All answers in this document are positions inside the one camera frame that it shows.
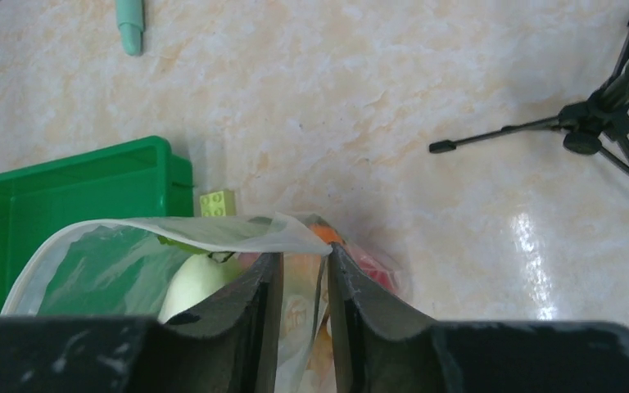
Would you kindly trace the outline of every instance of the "green bin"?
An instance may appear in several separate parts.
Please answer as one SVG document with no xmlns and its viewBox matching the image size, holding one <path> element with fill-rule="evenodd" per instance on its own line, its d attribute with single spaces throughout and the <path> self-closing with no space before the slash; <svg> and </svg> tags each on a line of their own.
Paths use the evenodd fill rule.
<svg viewBox="0 0 629 393">
<path fill-rule="evenodd" d="M 148 137 L 0 174 L 0 311 L 30 256 L 87 219 L 193 216 L 192 165 Z"/>
</svg>

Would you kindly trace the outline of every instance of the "black tripod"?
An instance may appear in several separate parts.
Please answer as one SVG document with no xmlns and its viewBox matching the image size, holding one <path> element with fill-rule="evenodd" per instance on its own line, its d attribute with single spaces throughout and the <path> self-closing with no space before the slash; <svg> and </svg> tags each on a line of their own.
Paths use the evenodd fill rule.
<svg viewBox="0 0 629 393">
<path fill-rule="evenodd" d="M 557 116 L 519 125 L 507 125 L 498 131 L 484 133 L 457 141 L 440 141 L 430 145 L 431 153 L 444 153 L 457 147 L 485 139 L 502 137 L 528 130 L 567 132 L 563 147 L 577 154 L 591 156 L 601 153 L 620 170 L 629 175 L 629 164 L 601 145 L 603 133 L 621 148 L 629 162 L 629 31 L 618 63 L 611 77 L 584 102 L 565 106 Z"/>
</svg>

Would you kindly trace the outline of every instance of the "yellow-green toy block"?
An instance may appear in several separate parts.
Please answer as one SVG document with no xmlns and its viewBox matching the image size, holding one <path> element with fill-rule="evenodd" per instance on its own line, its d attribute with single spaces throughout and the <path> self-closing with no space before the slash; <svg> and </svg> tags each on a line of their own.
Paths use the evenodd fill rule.
<svg viewBox="0 0 629 393">
<path fill-rule="evenodd" d="M 201 202 L 201 217 L 224 217 L 236 214 L 235 193 L 232 191 L 204 194 L 199 201 Z"/>
</svg>

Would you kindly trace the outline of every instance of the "teal pen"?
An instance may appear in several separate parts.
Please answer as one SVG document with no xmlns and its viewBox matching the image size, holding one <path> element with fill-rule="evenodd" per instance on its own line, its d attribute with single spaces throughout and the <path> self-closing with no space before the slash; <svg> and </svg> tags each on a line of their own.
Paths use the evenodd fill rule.
<svg viewBox="0 0 629 393">
<path fill-rule="evenodd" d="M 143 0 L 115 0 L 117 27 L 121 34 L 121 45 L 130 56 L 141 56 L 143 51 Z"/>
</svg>

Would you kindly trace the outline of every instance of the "beige tile surface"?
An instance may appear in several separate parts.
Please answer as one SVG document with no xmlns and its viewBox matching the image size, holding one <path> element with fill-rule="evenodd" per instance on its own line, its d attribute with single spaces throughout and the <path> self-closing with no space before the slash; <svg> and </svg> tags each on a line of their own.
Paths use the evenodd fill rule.
<svg viewBox="0 0 629 393">
<path fill-rule="evenodd" d="M 532 133 L 608 76 L 629 0 L 0 3 L 0 172 L 146 135 L 242 212 L 315 210 L 411 272 L 436 318 L 629 326 L 629 179 Z"/>
</svg>

